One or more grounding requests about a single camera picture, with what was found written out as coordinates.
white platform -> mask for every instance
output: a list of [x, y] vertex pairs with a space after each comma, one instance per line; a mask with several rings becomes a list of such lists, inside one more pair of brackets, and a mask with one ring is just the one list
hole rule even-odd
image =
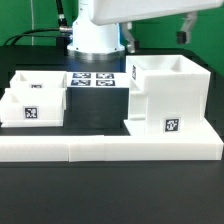
[[0, 162], [221, 160], [223, 142], [203, 132], [164, 136], [0, 137]]

black cable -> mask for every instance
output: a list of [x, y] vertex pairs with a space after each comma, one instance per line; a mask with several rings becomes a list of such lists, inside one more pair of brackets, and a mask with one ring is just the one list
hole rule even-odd
[[59, 28], [42, 28], [42, 29], [28, 30], [28, 31], [22, 33], [21, 35], [17, 35], [17, 37], [14, 37], [15, 40], [12, 41], [11, 45], [15, 45], [17, 43], [17, 41], [19, 41], [26, 34], [40, 33], [40, 32], [50, 32], [50, 31], [59, 31]]
[[67, 20], [64, 15], [64, 10], [62, 6], [61, 0], [56, 0], [57, 10], [58, 10], [58, 25], [60, 26], [68, 26]]
[[6, 46], [7, 44], [8, 44], [8, 42], [10, 41], [10, 40], [13, 40], [13, 39], [15, 39], [15, 38], [22, 38], [22, 37], [46, 37], [46, 38], [56, 38], [57, 36], [46, 36], [46, 35], [33, 35], [33, 34], [21, 34], [21, 35], [16, 35], [16, 36], [13, 36], [13, 37], [10, 37], [9, 39], [7, 39], [6, 41], [5, 41], [5, 43], [3, 44], [3, 46]]
[[58, 14], [64, 14], [61, 0], [56, 0]]

black surface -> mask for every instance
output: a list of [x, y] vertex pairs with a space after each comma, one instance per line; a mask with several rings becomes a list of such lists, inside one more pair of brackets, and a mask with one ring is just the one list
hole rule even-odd
[[64, 128], [120, 129], [128, 94], [128, 88], [68, 88]]
[[222, 224], [222, 162], [8, 164], [1, 224]]
[[[177, 54], [178, 50], [141, 53]], [[202, 63], [192, 52], [184, 51], [184, 55]], [[93, 68], [92, 63], [64, 57], [61, 49], [53, 47], [0, 48], [0, 61], [0, 91], [8, 86], [15, 69]], [[99, 72], [124, 71], [124, 61], [98, 65]], [[206, 116], [222, 134], [223, 107], [217, 105], [223, 100], [223, 81], [215, 71], [210, 93]], [[72, 128], [23, 130], [0, 129], [0, 135], [80, 134]], [[224, 162], [0, 163], [0, 223], [222, 224]]]

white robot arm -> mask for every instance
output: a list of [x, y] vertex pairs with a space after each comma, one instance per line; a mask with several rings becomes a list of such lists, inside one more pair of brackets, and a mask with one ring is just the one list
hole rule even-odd
[[89, 17], [97, 25], [123, 23], [220, 7], [223, 0], [89, 0]]
[[224, 0], [79, 0], [79, 16], [73, 23], [73, 42], [68, 54], [87, 60], [107, 60], [124, 54], [120, 44], [121, 23], [124, 37], [135, 51], [135, 39], [129, 33], [131, 21], [187, 13], [180, 43], [189, 41], [189, 32], [197, 11], [217, 8]]

white bin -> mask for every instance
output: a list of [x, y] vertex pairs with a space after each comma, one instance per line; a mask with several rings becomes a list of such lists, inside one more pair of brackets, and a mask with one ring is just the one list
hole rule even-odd
[[66, 88], [65, 71], [17, 70], [10, 81], [11, 88]]
[[126, 72], [131, 76], [128, 120], [136, 130], [190, 133], [204, 121], [206, 69], [181, 55], [127, 56]]
[[65, 89], [5, 89], [0, 101], [2, 127], [62, 126]]

